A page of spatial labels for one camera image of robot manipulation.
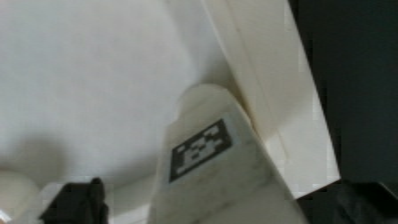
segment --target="white surface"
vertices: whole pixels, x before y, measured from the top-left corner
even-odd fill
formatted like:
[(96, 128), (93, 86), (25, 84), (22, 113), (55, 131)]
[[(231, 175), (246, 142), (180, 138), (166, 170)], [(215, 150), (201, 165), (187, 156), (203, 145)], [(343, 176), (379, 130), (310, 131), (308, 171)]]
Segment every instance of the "white surface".
[(38, 194), (32, 180), (22, 174), (0, 170), (0, 222), (20, 217)]
[[(265, 221), (270, 224), (304, 224), (304, 215), (231, 94), (226, 89), (205, 85), (185, 93), (182, 103), (182, 114), (169, 127), (167, 149), (160, 157), (150, 224), (263, 224)], [(231, 146), (208, 159), (221, 150), (215, 145), (226, 143), (219, 136), (221, 126), (210, 128), (221, 119)], [(198, 133), (199, 139), (185, 143)], [(171, 181), (176, 147), (183, 149), (180, 168), (190, 169), (206, 162)]]
[(288, 0), (205, 0), (256, 131), (295, 197), (340, 179)]
[(231, 85), (199, 0), (0, 2), (0, 166), (41, 186), (155, 171), (176, 100)]

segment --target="white wall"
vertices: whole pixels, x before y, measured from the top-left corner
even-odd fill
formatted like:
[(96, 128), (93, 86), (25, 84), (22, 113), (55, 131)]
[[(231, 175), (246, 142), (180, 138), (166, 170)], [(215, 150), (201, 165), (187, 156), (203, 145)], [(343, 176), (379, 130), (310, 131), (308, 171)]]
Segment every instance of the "white wall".
[(45, 185), (155, 171), (176, 100), (231, 86), (199, 0), (0, 2), (0, 167)]

